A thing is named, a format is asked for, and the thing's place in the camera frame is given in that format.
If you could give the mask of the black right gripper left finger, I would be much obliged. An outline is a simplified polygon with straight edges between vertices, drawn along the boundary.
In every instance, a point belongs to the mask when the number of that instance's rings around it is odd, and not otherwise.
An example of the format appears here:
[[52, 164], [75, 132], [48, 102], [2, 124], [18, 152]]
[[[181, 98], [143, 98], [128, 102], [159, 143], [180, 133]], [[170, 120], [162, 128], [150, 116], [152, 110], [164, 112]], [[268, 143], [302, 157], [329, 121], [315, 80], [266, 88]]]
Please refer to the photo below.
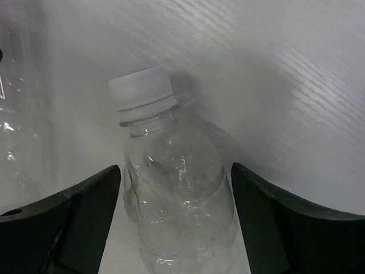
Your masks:
[[98, 273], [119, 196], [110, 166], [1, 215], [1, 273]]

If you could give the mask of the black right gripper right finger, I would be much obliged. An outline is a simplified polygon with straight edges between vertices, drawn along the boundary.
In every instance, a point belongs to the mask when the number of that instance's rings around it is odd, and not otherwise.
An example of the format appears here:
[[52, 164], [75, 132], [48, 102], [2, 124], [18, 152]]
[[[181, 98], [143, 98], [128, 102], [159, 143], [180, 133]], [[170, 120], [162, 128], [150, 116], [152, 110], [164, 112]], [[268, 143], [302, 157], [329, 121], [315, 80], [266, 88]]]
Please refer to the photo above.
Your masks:
[[364, 273], [364, 216], [327, 208], [234, 163], [232, 189], [251, 273]]

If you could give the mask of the clear plastic bottle long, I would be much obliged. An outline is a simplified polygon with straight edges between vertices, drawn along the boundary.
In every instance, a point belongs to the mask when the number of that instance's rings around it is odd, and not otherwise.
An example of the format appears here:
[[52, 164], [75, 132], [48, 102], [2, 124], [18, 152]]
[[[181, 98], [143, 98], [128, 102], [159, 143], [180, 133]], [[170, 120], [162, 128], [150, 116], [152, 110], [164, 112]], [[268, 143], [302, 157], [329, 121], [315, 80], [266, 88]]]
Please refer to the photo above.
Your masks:
[[48, 196], [56, 186], [55, 130], [30, 34], [1, 18], [1, 211]]

